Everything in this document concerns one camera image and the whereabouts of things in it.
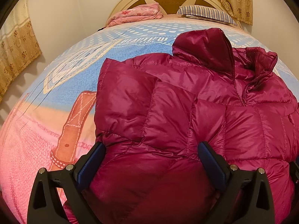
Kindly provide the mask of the magenta quilted down jacket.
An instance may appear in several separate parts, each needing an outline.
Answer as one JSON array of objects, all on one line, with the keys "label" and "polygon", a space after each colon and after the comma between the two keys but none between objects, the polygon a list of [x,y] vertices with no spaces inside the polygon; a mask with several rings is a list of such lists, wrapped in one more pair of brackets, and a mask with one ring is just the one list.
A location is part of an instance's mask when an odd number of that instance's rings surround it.
[{"label": "magenta quilted down jacket", "polygon": [[298,101],[260,47],[233,48],[218,28],[180,34],[172,54],[106,59],[96,98],[80,95],[72,126],[95,108],[106,156],[84,197],[102,223],[199,223],[215,190],[198,158],[208,142],[230,164],[266,171],[275,223],[291,211]]}]

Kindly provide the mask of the blue and pink bedspread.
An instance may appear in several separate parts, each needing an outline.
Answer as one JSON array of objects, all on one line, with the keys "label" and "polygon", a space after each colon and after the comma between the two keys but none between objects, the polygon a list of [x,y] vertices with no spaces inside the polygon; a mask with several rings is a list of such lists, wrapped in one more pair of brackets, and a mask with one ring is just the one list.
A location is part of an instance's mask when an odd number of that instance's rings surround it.
[{"label": "blue and pink bedspread", "polygon": [[[72,126],[69,115],[80,95],[96,98],[101,67],[106,59],[123,62],[151,53],[172,54],[182,33],[218,28],[233,48],[268,48],[252,36],[225,25],[185,18],[150,20],[106,28],[83,39],[58,56],[23,94],[1,128],[1,192],[20,223],[27,222],[30,192],[38,170],[61,170],[74,164],[94,145],[95,108]],[[273,72],[298,101],[298,85],[278,58]]]}]

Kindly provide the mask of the striped grey pillow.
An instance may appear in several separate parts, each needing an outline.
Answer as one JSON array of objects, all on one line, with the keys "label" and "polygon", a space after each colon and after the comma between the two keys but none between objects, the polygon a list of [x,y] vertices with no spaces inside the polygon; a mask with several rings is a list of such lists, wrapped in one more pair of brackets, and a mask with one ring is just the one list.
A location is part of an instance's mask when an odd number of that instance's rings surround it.
[{"label": "striped grey pillow", "polygon": [[180,6],[177,14],[193,17],[199,17],[203,20],[212,20],[218,21],[223,24],[231,24],[237,26],[237,23],[233,20],[233,18],[226,12],[222,10],[217,10],[215,8],[210,8],[206,6],[200,5],[188,5],[188,6]]}]

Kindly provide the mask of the folded pink blanket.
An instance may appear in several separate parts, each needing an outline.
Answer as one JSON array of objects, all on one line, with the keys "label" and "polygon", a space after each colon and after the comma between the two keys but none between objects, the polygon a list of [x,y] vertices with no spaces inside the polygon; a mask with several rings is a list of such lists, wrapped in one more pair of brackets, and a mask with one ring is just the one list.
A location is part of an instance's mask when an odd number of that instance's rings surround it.
[{"label": "folded pink blanket", "polygon": [[106,27],[113,27],[124,23],[162,19],[163,17],[164,15],[158,3],[139,5],[111,15],[106,22]]}]

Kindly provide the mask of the beige side wall curtain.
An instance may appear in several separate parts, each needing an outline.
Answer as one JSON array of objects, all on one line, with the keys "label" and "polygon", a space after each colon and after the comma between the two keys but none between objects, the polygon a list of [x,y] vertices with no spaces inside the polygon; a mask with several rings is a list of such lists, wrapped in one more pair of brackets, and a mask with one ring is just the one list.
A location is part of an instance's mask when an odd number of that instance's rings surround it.
[{"label": "beige side wall curtain", "polygon": [[1,99],[12,81],[41,54],[27,0],[19,0],[1,27]]}]

